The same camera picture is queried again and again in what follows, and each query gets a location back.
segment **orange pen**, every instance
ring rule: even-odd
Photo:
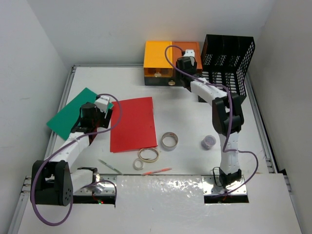
[[[159,172],[166,172],[166,171],[170,171],[170,170],[172,170],[171,167],[169,167],[169,168],[164,168],[164,169],[157,170],[157,171],[152,171],[152,172],[143,173],[142,176],[146,176],[146,175],[150,175],[150,174],[155,174],[155,173],[159,173]]]

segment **black basket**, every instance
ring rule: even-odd
[[[244,79],[254,49],[253,37],[207,34],[201,52],[202,75],[210,83],[223,84],[240,95],[242,103],[247,96]]]

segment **red paper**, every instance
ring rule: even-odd
[[[119,118],[119,106],[113,102],[111,126]],[[135,98],[120,101],[122,117],[120,123],[111,131],[111,149],[113,153],[138,150],[157,146],[153,99]]]

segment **white wall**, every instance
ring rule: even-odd
[[[303,233],[312,233],[312,1],[277,0],[250,66],[273,151]]]
[[[28,0],[66,65],[142,63],[147,40],[257,38],[275,0]]]
[[[42,159],[68,71],[26,0],[0,7],[0,233],[32,164]]]

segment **green folder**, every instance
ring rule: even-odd
[[[74,126],[79,117],[80,107],[87,103],[94,103],[97,94],[90,89],[85,88],[78,94],[71,102],[69,102],[63,109],[60,110],[52,119],[47,122],[49,128],[51,128],[56,134],[58,134],[64,140],[67,140],[70,130]],[[113,104],[110,103],[108,108],[112,108]]]

